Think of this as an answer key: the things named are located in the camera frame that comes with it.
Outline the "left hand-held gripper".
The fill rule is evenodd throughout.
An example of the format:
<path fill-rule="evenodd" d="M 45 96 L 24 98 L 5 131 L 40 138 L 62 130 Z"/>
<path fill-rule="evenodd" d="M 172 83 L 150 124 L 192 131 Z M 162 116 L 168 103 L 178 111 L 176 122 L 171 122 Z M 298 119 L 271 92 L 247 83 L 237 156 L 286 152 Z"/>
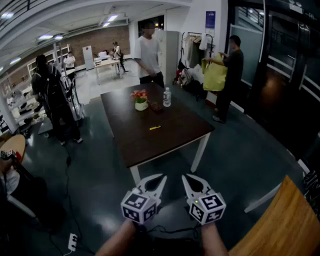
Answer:
<path fill-rule="evenodd" d="M 152 219 L 158 213 L 166 181 L 167 176 L 162 173 L 143 178 L 121 201 L 122 215 L 140 225 Z"/>

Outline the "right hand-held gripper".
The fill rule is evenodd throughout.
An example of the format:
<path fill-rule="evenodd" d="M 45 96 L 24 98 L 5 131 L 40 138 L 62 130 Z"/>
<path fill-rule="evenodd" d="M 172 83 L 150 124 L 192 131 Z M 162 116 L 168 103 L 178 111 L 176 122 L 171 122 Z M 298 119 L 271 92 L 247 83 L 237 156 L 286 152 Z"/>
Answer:
<path fill-rule="evenodd" d="M 201 225 L 220 220 L 227 207 L 221 193 L 212 192 L 209 183 L 196 175 L 183 174 L 181 179 L 189 215 Z"/>

